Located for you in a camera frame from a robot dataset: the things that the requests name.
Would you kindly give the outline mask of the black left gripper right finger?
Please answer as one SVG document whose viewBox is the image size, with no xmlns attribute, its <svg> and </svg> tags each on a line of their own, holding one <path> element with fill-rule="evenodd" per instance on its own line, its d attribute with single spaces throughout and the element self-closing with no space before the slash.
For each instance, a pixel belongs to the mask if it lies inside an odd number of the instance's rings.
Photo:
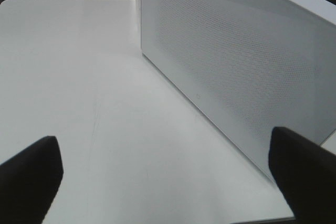
<svg viewBox="0 0 336 224">
<path fill-rule="evenodd" d="M 335 155 L 286 128 L 275 127 L 271 174 L 297 223 L 335 223 Z"/>
</svg>

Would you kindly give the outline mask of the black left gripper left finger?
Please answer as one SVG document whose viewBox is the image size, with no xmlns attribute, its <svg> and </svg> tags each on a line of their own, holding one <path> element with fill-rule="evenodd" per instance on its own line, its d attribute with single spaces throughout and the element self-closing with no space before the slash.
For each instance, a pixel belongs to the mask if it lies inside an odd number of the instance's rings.
<svg viewBox="0 0 336 224">
<path fill-rule="evenodd" d="M 57 138 L 45 136 L 1 164 L 1 223 L 42 223 L 64 174 Z"/>
</svg>

